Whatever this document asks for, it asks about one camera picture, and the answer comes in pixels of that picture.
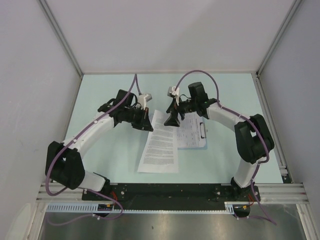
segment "light blue tabletop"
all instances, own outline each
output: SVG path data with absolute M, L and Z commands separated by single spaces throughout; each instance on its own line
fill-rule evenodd
M 155 109 L 165 112 L 172 100 L 167 96 L 169 86 L 175 86 L 183 74 L 139 74 L 138 82 L 143 93 L 151 93 L 148 102 L 150 113 Z M 76 99 L 67 138 L 79 132 L 97 113 L 97 109 L 118 90 L 128 90 L 133 74 L 84 75 Z M 221 103 L 239 113 L 262 114 L 252 76 L 242 74 L 213 74 L 220 90 Z M 188 85 L 202 82 L 209 98 L 216 97 L 210 78 L 193 73 L 180 87 L 180 94 L 189 96 Z M 107 132 L 87 152 L 83 159 L 86 170 L 101 174 L 113 183 L 229 183 L 238 169 L 240 156 L 235 134 L 228 128 L 206 120 L 207 147 L 179 149 L 179 173 L 137 172 L 148 132 L 133 129 L 130 123 L 118 124 Z M 257 183 L 282 183 L 274 151 L 270 161 L 260 167 Z

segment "side panel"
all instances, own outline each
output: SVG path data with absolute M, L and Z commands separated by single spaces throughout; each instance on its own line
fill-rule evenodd
M 37 1 L 1 1 L 0 22 L 0 239 L 5 239 L 22 206 L 37 197 L 48 144 L 63 139 L 81 80 Z M 25 209 L 28 220 L 30 208 Z
M 289 170 L 320 227 L 320 2 L 304 1 L 261 74 Z

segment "white sheet of paper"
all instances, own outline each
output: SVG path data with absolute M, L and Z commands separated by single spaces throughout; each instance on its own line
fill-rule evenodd
M 184 116 L 184 120 L 181 120 L 180 115 L 180 127 L 176 129 L 177 147 L 178 148 L 203 148 L 207 141 L 201 136 L 205 135 L 204 127 L 200 125 L 203 123 L 203 119 L 196 112 L 187 113 Z
M 158 110 L 154 111 L 146 144 L 138 166 L 138 172 L 178 173 L 177 128 L 164 126 L 168 118 Z

